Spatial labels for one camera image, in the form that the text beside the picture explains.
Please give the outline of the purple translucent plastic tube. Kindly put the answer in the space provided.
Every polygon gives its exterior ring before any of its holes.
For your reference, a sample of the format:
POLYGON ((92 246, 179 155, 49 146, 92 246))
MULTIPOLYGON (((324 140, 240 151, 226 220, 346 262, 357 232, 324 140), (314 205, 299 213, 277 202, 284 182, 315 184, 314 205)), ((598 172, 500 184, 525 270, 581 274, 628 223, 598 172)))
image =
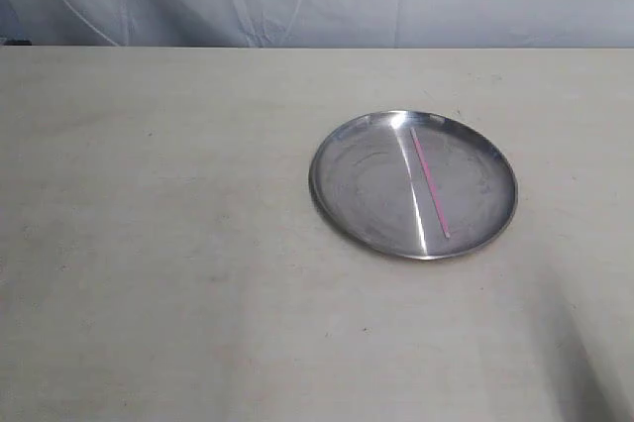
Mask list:
POLYGON ((436 211, 436 215, 437 215, 439 224, 441 226, 441 229, 442 229, 442 232, 443 232, 445 238, 447 240, 449 240, 451 238, 449 225, 448 225, 447 219, 445 217, 444 211, 442 209, 442 205, 441 205, 440 199, 438 197, 437 186, 436 186, 436 183, 435 183, 435 181, 433 179, 429 163, 428 163, 428 161, 426 159, 422 143, 421 143, 420 139, 418 138, 417 131, 416 131, 416 129, 414 127, 411 127, 409 132, 410 132, 410 136, 411 136, 412 142, 414 144, 414 147, 415 147, 416 154, 418 156, 420 165, 422 167, 423 174, 424 174, 425 179, 427 181, 427 186, 428 186, 428 189, 429 189, 429 193, 430 193, 433 205, 435 207, 435 211, 436 211))

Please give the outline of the round stainless steel plate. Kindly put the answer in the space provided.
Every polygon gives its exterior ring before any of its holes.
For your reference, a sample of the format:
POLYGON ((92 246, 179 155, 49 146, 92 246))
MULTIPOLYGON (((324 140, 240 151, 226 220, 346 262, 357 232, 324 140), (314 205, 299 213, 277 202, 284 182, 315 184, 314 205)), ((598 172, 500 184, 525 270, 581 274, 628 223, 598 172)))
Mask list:
POLYGON ((367 248, 418 261, 453 258, 496 239, 518 203, 512 166, 490 140, 441 115, 380 111, 350 120, 317 149, 308 174, 316 207, 367 248), (439 224, 410 128, 431 168, 451 238, 439 224))

